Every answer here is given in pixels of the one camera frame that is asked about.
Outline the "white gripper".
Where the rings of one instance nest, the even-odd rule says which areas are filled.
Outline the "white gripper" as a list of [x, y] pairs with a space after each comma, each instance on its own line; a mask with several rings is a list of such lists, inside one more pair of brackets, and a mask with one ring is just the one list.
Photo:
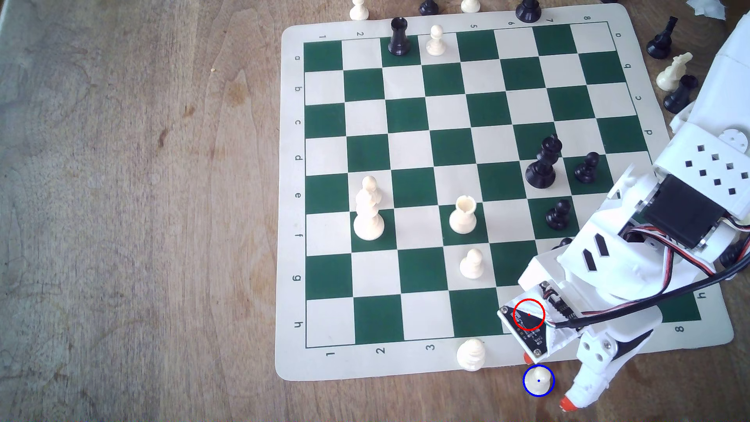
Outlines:
[[[580, 338], [581, 367], [559, 402], [563, 411], [595, 403], [616, 373], [661, 323], [655, 305], [693, 281], [693, 254], [653, 225], [639, 225], [633, 208], [600, 208], [572, 241], [535, 256], [519, 279], [518, 339], [529, 352], [555, 352]], [[586, 331], [608, 331], [592, 336]], [[630, 338], [613, 337], [615, 329]], [[535, 360], [523, 353], [526, 365]]]

